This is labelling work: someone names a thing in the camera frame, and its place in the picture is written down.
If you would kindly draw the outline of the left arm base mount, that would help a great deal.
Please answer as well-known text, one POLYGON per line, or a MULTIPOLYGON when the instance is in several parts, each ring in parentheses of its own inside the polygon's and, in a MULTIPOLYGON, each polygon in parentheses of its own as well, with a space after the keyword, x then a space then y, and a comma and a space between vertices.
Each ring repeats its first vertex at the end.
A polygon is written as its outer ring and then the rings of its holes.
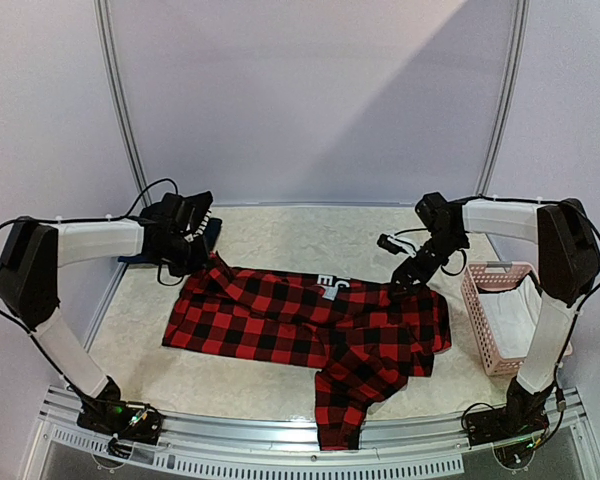
POLYGON ((120 440, 158 443, 165 416, 148 403, 84 398, 77 426, 120 440))

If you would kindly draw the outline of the red black plaid shirt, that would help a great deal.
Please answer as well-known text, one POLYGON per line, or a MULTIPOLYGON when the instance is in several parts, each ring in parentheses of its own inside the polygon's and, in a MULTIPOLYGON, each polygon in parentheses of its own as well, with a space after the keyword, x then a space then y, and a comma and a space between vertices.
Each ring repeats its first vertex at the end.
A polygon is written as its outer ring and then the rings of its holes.
POLYGON ((356 450, 368 409, 432 374, 452 346, 446 299, 422 288, 228 265, 219 255, 186 280, 165 347, 315 370, 319 447, 356 450))

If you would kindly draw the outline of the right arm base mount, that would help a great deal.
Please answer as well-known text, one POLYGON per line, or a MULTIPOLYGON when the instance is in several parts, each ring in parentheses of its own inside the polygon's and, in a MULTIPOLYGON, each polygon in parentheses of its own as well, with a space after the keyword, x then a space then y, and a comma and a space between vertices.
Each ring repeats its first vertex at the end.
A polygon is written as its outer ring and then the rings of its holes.
POLYGON ((484 402, 470 405, 461 416, 461 428, 467 434, 471 446, 496 443, 517 437, 529 438, 525 449, 537 449, 547 443, 560 428, 567 403, 556 401, 560 414, 554 427, 550 426, 548 414, 543 407, 520 422, 506 416, 505 407, 493 407, 484 402))

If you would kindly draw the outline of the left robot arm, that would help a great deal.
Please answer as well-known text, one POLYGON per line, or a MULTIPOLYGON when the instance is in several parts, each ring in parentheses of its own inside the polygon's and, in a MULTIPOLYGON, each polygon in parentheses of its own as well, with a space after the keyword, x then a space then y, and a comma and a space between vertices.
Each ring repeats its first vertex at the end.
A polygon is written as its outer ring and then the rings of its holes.
POLYGON ((204 230, 212 203, 209 191, 167 193, 136 215, 56 220, 23 216, 5 225, 9 232, 0 254, 0 300, 6 313, 24 327, 71 387, 97 397, 88 412, 108 434, 121 433, 129 415, 111 397, 100 396, 111 381, 85 350, 77 322, 64 314, 62 296, 69 294, 69 305, 76 305, 89 264, 103 266, 118 258, 163 268, 173 278, 193 273, 209 256, 204 230))

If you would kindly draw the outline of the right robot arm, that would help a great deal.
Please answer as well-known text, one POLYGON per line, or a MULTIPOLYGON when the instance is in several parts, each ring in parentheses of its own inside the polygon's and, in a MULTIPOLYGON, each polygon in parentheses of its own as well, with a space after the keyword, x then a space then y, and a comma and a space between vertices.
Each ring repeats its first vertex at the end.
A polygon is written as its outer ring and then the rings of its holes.
POLYGON ((557 386, 557 368, 580 307, 595 291, 600 273, 596 230, 576 198, 532 200, 466 197, 447 200, 438 192, 415 207, 428 240, 392 273, 389 292, 398 299, 424 288, 471 233, 531 242, 537 247, 541 290, 539 318, 529 352, 507 390, 497 427, 517 436, 532 424, 557 386))

